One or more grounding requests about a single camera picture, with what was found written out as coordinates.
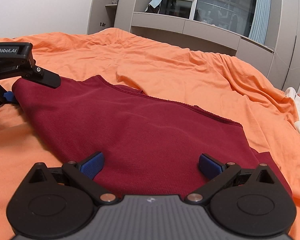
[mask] gray ribbed panel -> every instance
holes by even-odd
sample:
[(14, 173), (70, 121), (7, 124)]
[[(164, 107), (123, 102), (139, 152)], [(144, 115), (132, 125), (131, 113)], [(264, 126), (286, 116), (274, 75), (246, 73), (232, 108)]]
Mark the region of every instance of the gray ribbed panel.
[(270, 15), (271, 0), (257, 0), (249, 38), (265, 43)]
[[(81, 231), (59, 240), (244, 240), (219, 228), (205, 209), (183, 203), (177, 195), (126, 195), (99, 209)], [(277, 236), (265, 240), (289, 240)], [(29, 240), (16, 236), (13, 240)]]

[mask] orange blanket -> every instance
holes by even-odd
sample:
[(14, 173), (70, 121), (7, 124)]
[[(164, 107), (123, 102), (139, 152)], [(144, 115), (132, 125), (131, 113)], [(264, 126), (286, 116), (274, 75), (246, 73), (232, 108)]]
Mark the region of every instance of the orange blanket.
[[(198, 105), (241, 123), (250, 146), (258, 152), (270, 151), (288, 181), (297, 205), (290, 236), (300, 240), (300, 135), (293, 127), (297, 110), (291, 98), (285, 98), (251, 65), (236, 57), (181, 49), (114, 28), (93, 35), (45, 33), (14, 41), (34, 44), (37, 65), (61, 76), (85, 80), (101, 74), (112, 84)], [(11, 89), (15, 80), (1, 84)], [(20, 107), (0, 106), (0, 240), (13, 236), (5, 208), (35, 162), (48, 167), (61, 164)]]

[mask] blue gripper pad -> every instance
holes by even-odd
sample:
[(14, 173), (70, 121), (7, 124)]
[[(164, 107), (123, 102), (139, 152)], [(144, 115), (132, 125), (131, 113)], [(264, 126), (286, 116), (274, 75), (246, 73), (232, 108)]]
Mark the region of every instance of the blue gripper pad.
[(96, 152), (88, 159), (78, 163), (79, 171), (93, 179), (102, 170), (105, 158), (102, 152)]
[(210, 156), (201, 154), (199, 169), (208, 179), (213, 179), (226, 169), (226, 166)]
[(19, 104), (12, 91), (5, 92), (3, 94), (3, 97), (7, 100), (8, 103)]

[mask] maroon garment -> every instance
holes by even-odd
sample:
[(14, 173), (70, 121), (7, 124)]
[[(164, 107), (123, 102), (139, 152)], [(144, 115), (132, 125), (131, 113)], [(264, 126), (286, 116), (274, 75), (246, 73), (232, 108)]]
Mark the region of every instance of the maroon garment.
[(268, 163), (291, 194), (269, 152), (249, 147), (242, 126), (197, 106), (153, 98), (101, 76), (83, 82), (62, 78), (51, 89), (19, 79), (13, 92), (36, 132), (62, 161), (103, 152), (94, 178), (116, 194), (180, 194), (207, 180), (201, 153), (243, 168)]

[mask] silver screw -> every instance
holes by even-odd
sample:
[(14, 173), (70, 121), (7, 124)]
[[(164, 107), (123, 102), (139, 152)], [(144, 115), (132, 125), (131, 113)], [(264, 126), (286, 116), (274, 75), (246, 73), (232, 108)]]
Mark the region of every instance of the silver screw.
[(111, 202), (115, 200), (115, 195), (111, 193), (105, 193), (100, 196), (100, 199), (104, 202)]
[(187, 196), (187, 199), (190, 200), (191, 202), (199, 202), (203, 200), (203, 196), (197, 193), (191, 193)]

